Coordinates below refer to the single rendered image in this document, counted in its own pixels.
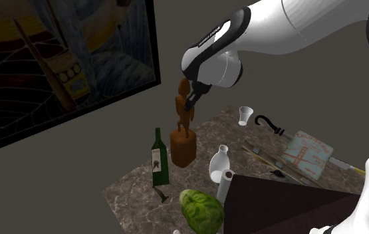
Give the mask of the pale blue book red bridge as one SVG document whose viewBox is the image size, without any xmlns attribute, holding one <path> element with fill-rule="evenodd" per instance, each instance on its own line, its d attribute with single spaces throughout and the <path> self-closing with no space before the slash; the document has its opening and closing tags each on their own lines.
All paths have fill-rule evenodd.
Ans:
<svg viewBox="0 0 369 234">
<path fill-rule="evenodd" d="M 303 131 L 298 131 L 281 157 L 314 180 L 319 180 L 334 149 Z"/>
</svg>

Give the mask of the white round vase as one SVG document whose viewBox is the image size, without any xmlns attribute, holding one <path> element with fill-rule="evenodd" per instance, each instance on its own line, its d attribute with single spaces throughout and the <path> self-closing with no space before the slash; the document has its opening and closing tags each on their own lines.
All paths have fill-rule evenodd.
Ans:
<svg viewBox="0 0 369 234">
<path fill-rule="evenodd" d="M 215 183 L 219 183 L 223 171 L 230 168 L 230 161 L 227 155 L 228 147 L 220 145 L 217 153 L 211 158 L 209 163 L 209 176 Z"/>
</svg>

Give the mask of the brown wooden figure statue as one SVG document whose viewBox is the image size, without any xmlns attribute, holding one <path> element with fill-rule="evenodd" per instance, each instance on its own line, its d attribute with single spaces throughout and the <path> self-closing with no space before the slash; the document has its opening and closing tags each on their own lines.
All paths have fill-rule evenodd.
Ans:
<svg viewBox="0 0 369 234">
<path fill-rule="evenodd" d="M 176 113 L 179 116 L 178 127 L 170 134 L 170 153 L 172 162 L 179 168 L 186 168 L 196 158 L 197 137 L 190 130 L 190 122 L 193 121 L 194 107 L 185 110 L 187 96 L 190 93 L 189 80 L 183 78 L 178 86 L 178 96 L 175 97 Z"/>
</svg>

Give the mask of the flat wooden frame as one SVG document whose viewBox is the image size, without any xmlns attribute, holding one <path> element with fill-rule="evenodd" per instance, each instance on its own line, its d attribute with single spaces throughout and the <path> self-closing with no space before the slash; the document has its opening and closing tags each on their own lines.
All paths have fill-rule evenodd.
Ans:
<svg viewBox="0 0 369 234">
<path fill-rule="evenodd" d="M 316 182 L 314 179 L 312 179 L 305 173 L 300 172 L 300 170 L 292 166 L 288 161 L 278 156 L 269 155 L 267 152 L 261 150 L 257 146 L 254 146 L 247 140 L 243 141 L 241 149 L 250 153 L 256 158 L 259 158 L 260 160 L 266 162 L 269 166 L 271 166 L 275 170 L 280 170 L 286 176 L 291 177 L 292 179 L 303 185 L 323 188 L 322 185 L 320 185 L 318 182 Z"/>
</svg>

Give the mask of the white paper roll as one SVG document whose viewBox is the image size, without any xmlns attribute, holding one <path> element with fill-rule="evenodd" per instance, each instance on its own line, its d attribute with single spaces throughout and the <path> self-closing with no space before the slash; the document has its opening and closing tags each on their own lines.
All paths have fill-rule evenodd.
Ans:
<svg viewBox="0 0 369 234">
<path fill-rule="evenodd" d="M 223 170 L 219 180 L 219 187 L 217 190 L 217 200 L 225 203 L 227 193 L 229 191 L 231 181 L 235 175 L 233 170 Z"/>
</svg>

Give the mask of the green wine bottle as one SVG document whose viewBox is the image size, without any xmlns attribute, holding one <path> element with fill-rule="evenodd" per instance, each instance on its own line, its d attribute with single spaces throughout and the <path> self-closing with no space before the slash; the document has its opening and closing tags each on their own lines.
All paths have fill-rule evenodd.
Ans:
<svg viewBox="0 0 369 234">
<path fill-rule="evenodd" d="M 162 142 L 160 128 L 155 128 L 155 142 L 151 149 L 153 186 L 168 185 L 168 153 Z"/>
</svg>

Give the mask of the large black-framed wall picture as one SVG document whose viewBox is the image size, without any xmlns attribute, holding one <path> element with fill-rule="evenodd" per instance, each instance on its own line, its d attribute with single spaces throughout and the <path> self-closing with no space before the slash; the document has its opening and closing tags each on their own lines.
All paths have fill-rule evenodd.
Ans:
<svg viewBox="0 0 369 234">
<path fill-rule="evenodd" d="M 0 0 L 0 148 L 160 83 L 154 0 Z"/>
</svg>

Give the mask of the dark robot stand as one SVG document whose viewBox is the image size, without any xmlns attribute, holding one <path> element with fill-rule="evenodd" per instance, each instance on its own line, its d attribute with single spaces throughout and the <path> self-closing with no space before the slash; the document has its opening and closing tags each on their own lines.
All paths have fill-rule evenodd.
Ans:
<svg viewBox="0 0 369 234">
<path fill-rule="evenodd" d="M 224 203 L 224 234 L 308 234 L 338 225 L 360 196 L 234 175 Z"/>
</svg>

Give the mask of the green lettuce head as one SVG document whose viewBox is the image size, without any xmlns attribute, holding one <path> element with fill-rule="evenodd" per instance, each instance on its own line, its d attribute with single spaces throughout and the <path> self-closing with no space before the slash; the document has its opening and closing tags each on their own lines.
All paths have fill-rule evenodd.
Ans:
<svg viewBox="0 0 369 234">
<path fill-rule="evenodd" d="M 196 234 L 217 234 L 225 217 L 220 201 L 202 191 L 185 189 L 179 203 L 187 224 Z"/>
</svg>

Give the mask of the white plastic cup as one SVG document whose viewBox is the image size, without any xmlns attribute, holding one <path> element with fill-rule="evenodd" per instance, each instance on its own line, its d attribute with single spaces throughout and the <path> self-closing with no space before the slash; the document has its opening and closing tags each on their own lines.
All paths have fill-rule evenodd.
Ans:
<svg viewBox="0 0 369 234">
<path fill-rule="evenodd" d="M 249 106 L 241 106 L 239 108 L 239 121 L 240 126 L 246 126 L 249 118 L 254 113 L 254 110 Z"/>
</svg>

